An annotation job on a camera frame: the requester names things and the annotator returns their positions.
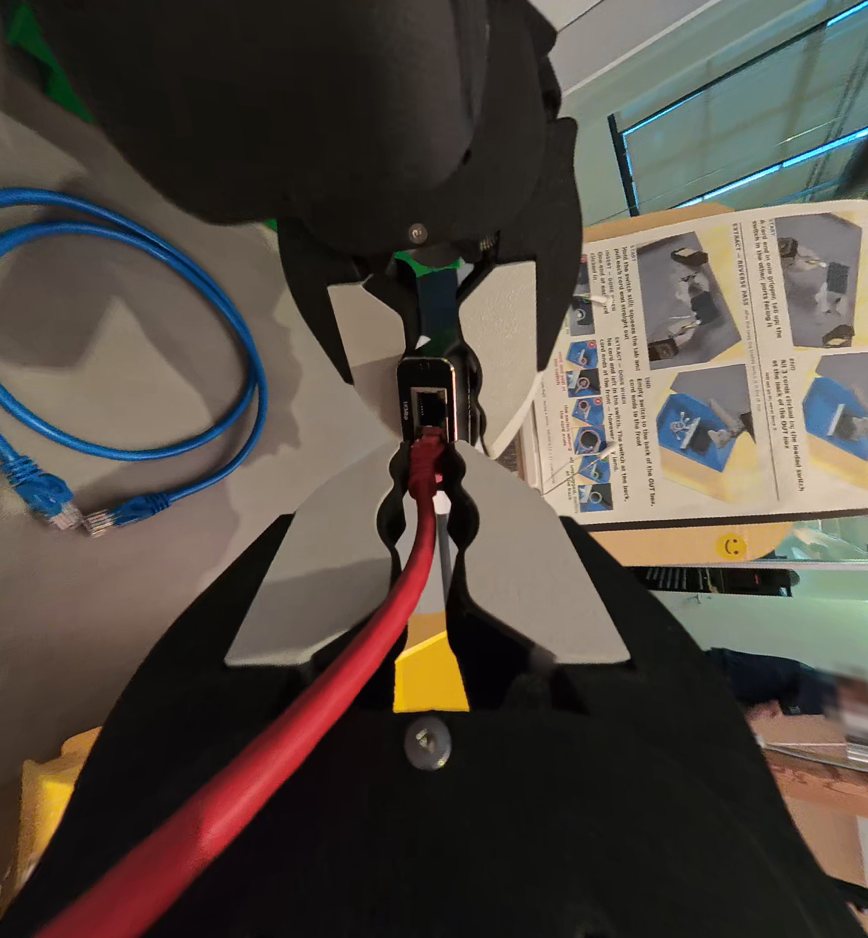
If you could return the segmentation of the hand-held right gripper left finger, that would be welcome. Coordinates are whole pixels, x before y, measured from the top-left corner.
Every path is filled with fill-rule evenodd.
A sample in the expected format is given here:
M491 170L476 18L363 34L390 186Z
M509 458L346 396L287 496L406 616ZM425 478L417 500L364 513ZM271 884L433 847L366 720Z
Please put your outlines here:
M386 598L393 549L380 511L394 493L390 441L326 480L300 505L225 656L230 668L300 666Z

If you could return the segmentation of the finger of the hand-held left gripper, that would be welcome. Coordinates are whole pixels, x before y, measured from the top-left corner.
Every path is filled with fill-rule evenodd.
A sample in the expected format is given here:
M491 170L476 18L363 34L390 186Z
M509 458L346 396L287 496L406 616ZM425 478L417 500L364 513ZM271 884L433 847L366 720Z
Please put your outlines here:
M404 325L396 311L361 284L329 287L353 385L363 403L402 438L396 370L404 356Z
M520 430L540 383L536 264L500 264L461 303L466 345L479 363L477 404L487 455L500 455Z

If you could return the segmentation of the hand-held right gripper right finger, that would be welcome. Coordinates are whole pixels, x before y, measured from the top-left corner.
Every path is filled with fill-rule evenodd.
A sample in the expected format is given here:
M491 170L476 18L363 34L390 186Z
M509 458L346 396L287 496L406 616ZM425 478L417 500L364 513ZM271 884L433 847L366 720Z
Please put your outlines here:
M448 532L463 597L549 663L626 663L626 644L556 511L468 442L451 448L449 466Z

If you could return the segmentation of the black ethernet port adapter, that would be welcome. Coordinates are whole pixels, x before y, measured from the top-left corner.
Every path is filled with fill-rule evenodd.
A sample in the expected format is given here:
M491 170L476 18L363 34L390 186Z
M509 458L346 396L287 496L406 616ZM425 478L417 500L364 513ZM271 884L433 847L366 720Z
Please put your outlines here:
M463 357L408 356L396 369L403 440L436 430L446 443L475 444L481 436L479 374Z

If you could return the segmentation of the yellow plastic bin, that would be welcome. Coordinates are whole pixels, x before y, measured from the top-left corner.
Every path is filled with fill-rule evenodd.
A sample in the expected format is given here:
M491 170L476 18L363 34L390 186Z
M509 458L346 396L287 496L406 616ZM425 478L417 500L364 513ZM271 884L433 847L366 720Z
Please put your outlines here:
M444 611L410 617L404 650L395 661L393 711L419 713L432 709L469 710L459 665L448 641ZM97 726L67 738L60 754L49 761L24 762L14 894L27 883L58 829L100 732Z

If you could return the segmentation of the glass office window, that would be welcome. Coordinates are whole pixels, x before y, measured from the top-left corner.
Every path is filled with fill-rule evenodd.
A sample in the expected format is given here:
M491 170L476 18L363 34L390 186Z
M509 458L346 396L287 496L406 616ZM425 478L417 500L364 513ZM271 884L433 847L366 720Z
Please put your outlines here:
M595 2L552 59L587 226L868 198L868 2Z

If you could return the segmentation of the cardboard box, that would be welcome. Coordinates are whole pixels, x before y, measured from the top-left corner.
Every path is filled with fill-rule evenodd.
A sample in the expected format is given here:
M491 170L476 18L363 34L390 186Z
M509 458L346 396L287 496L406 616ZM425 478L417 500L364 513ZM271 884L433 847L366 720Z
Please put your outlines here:
M868 886L868 764L851 759L824 717L752 724L792 819L824 871Z

